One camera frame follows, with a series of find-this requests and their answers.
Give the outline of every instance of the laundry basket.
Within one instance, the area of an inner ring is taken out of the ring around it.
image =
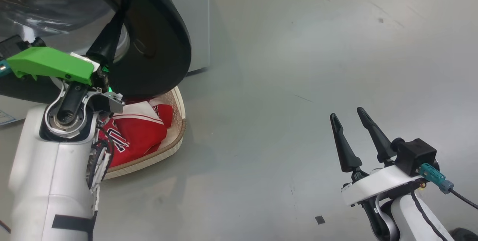
[[[157,151],[134,161],[110,168],[106,173],[105,179],[116,178],[146,168],[168,158],[178,151],[183,142],[184,131],[186,130],[186,112],[184,111],[183,98],[181,97],[179,88],[176,86],[164,95],[152,99],[150,101],[152,105],[154,105],[154,101],[163,102],[173,107],[173,122],[168,129],[166,138],[161,142]]]

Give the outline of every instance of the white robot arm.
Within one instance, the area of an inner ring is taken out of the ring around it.
[[[377,159],[385,167],[370,175],[362,171],[362,161],[350,148],[337,116],[331,114],[342,172],[352,172],[352,182],[341,190],[345,204],[363,207],[372,231],[380,241],[452,241],[433,212],[415,195],[415,190],[425,187],[429,181],[446,194],[458,194],[453,190],[453,183],[445,180],[438,171],[437,151],[421,139],[405,142],[398,138],[390,142],[363,108],[357,108],[357,113],[372,137]],[[478,209],[470,201],[466,202]]]
[[[56,119],[59,102],[77,92],[72,85],[48,107],[27,114],[9,181],[15,195],[12,241],[92,239],[99,183],[111,151],[97,144],[100,111],[87,106],[106,100],[121,112],[123,102],[115,93],[89,91],[81,97],[81,115],[71,124],[61,123]]]

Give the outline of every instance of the cable connector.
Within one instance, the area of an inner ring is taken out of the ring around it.
[[[5,76],[11,72],[12,69],[10,69],[10,66],[8,65],[7,61],[2,60],[2,58],[0,57],[0,77]]]
[[[440,171],[436,170],[429,163],[422,164],[418,169],[418,173],[426,180],[437,185],[444,194],[450,193],[450,189],[453,189],[454,187],[454,184],[451,181],[446,180],[444,174],[440,173]]]

